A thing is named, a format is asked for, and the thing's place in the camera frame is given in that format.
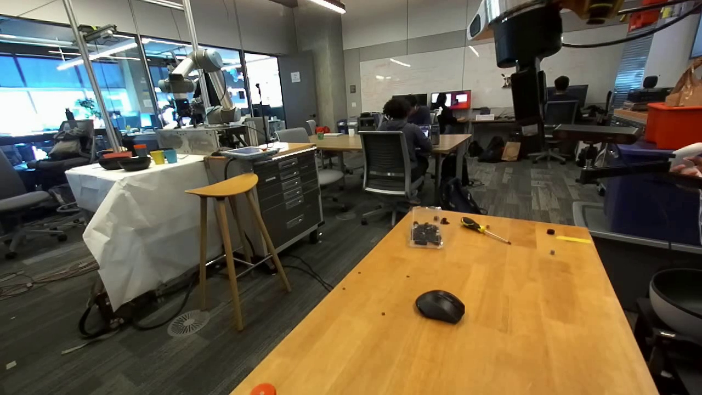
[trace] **wheel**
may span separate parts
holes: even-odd
[[[318,244],[322,239],[321,231],[309,233],[309,244]]]

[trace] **stool leg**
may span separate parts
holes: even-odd
[[[234,302],[234,323],[236,328],[243,328],[243,314],[241,314],[241,301],[239,301],[239,282],[236,282],[236,270],[234,270],[234,248],[232,248],[232,234],[229,228],[229,215],[227,215],[227,200],[217,200],[217,218],[219,218],[219,236],[224,244],[224,254],[227,254],[227,273],[229,273],[229,284],[232,291],[232,302]]]
[[[206,289],[206,197],[199,197],[199,309],[208,309]]]
[[[267,249],[270,249],[270,254],[273,254],[273,261],[274,261],[280,278],[283,278],[283,282],[285,282],[285,289],[291,291],[291,284],[289,284],[288,273],[285,273],[285,270],[283,270],[283,264],[280,264],[280,258],[279,258],[276,246],[273,244],[273,239],[270,239],[270,234],[267,234],[267,228],[265,228],[265,221],[264,221],[264,218],[261,218],[258,201],[253,197],[253,193],[245,193],[245,200],[247,200],[250,209],[254,210],[254,218],[257,218],[258,228],[261,228],[261,233],[264,233],[264,242],[267,244]]]
[[[234,221],[236,221],[236,233],[239,233],[239,239],[241,239],[243,258],[250,264],[253,249],[250,249],[250,246],[245,242],[245,234],[243,234],[243,221],[239,219],[236,207],[230,207],[230,209],[232,209],[232,215],[234,215]]]

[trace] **wooden tabletop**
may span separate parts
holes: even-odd
[[[440,133],[438,142],[434,142],[434,153],[453,153],[466,140],[470,140],[470,133]],[[321,152],[360,152],[361,148],[357,133],[353,133],[353,135],[336,133],[336,135],[325,135],[325,139],[313,135],[313,139],[309,139],[309,142],[313,147],[318,147]]]
[[[614,118],[625,118],[625,121],[632,121],[632,123],[647,125],[649,113],[647,112],[632,112],[632,109],[625,109],[625,107],[614,107]]]
[[[234,393],[655,393],[586,228],[471,215],[506,246],[440,218],[446,248],[408,246],[405,215]],[[415,312],[437,287],[458,324]]]
[[[257,183],[258,183],[258,176],[257,174],[239,174],[234,178],[229,178],[229,179],[222,179],[222,181],[216,181],[216,183],[206,183],[206,187],[199,187],[199,189],[188,189],[186,193],[199,194],[199,197],[232,197],[232,194],[247,193]]]

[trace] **red object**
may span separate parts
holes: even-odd
[[[279,390],[273,386],[273,384],[267,384],[267,381],[264,381],[264,384],[258,384],[258,386],[254,386],[253,390],[250,390],[250,395],[276,395]]]
[[[668,0],[643,0],[641,7],[665,5]],[[661,8],[647,8],[629,16],[629,31],[651,27],[661,19]]]
[[[680,148],[702,140],[702,107],[649,102],[644,140],[661,148]]]
[[[470,102],[471,102],[471,90],[457,90],[457,92],[450,92],[450,109],[454,112],[467,112],[470,109]]]

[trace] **black office chair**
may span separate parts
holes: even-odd
[[[364,178],[361,189],[367,193],[380,197],[403,200],[405,207],[410,197],[417,193],[419,183],[423,181],[423,174],[417,174],[410,160],[410,147],[401,130],[374,130],[360,131],[360,140],[364,147]],[[397,213],[403,207],[397,201],[386,207],[380,204],[376,210],[361,213],[361,224],[367,218],[378,213],[391,213],[391,224],[394,226]]]
[[[0,248],[6,249],[9,258],[17,254],[28,234],[69,239],[73,224],[70,228],[58,228],[26,221],[37,207],[59,209],[59,201],[50,191],[26,191],[4,152],[0,152],[0,187]]]
[[[566,157],[560,152],[560,140],[555,139],[552,130],[558,125],[575,123],[576,112],[580,112],[576,100],[547,100],[547,104],[545,104],[545,135],[542,135],[545,148],[529,155],[533,163],[537,163],[537,160],[566,163]]]
[[[65,171],[94,160],[94,128],[93,121],[64,121],[54,133],[54,144],[47,160],[31,166],[47,179],[44,189],[65,183]]]

